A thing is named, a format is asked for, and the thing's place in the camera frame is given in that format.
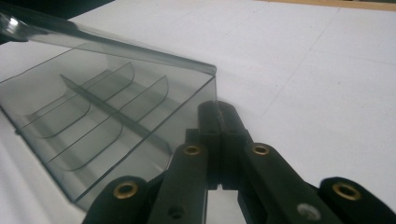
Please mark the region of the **clear grey compartment box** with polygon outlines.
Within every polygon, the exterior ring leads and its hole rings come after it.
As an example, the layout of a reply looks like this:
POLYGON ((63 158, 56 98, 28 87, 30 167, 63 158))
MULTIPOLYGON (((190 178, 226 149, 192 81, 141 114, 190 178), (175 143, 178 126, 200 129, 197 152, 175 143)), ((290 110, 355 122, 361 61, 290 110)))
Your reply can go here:
POLYGON ((112 180, 162 173, 197 107, 216 97, 215 66, 0 7, 0 37, 67 50, 0 81, 0 109, 66 197, 88 209, 112 180))

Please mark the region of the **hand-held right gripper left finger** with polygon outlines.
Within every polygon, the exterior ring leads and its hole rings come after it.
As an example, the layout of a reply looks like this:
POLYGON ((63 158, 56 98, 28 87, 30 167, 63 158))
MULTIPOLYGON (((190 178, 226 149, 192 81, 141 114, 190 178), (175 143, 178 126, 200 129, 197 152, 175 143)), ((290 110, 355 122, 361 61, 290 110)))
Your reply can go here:
POLYGON ((148 224, 205 224, 207 192, 219 183, 220 126, 217 104, 198 106, 198 127, 186 131, 148 218, 148 224))

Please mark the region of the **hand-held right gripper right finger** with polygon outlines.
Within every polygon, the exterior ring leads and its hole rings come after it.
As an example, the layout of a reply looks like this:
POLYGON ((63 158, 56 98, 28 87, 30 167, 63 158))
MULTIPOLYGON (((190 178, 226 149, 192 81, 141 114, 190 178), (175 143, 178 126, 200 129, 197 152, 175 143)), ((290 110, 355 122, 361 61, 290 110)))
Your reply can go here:
POLYGON ((253 142, 234 106, 218 111, 220 183, 238 191, 248 224, 342 224, 273 147, 253 142))

